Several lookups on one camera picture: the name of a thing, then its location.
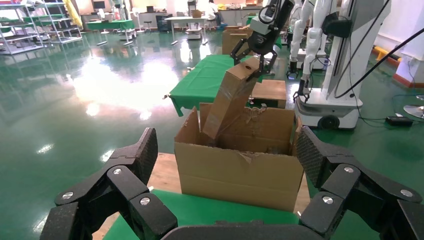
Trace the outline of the black gripper of white robot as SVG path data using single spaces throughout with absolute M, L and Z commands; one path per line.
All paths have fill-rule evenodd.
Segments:
M 301 79 L 293 101 L 310 98 L 309 80 Z M 362 165 L 348 149 L 325 143 L 304 126 L 296 141 L 297 159 L 318 189 L 299 223 L 328 240 L 351 211 L 382 240 L 424 237 L 422 197 L 413 189 Z
M 290 61 L 286 72 L 286 77 L 289 80 L 296 80 L 299 77 L 297 61 Z

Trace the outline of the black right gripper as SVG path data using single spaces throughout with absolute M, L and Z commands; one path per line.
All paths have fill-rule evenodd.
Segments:
M 259 54 L 259 67 L 256 71 L 256 77 L 260 78 L 263 75 L 268 75 L 277 60 L 278 54 L 273 50 L 273 46 L 280 36 L 279 31 L 270 31 L 267 34 L 261 34 L 253 31 L 249 38 L 242 38 L 235 45 L 230 53 L 230 57 L 233 59 L 233 64 L 238 65 L 243 58 L 250 54 L 250 50 L 254 53 Z M 271 59 L 267 60 L 265 56 L 271 54 Z

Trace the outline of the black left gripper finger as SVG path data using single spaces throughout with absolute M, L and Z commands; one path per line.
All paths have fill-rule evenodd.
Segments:
M 178 220 L 147 186 L 157 157 L 157 133 L 148 127 L 136 143 L 114 150 L 100 170 L 57 195 L 40 238 L 90 240 L 120 213 L 140 240 L 162 239 Z

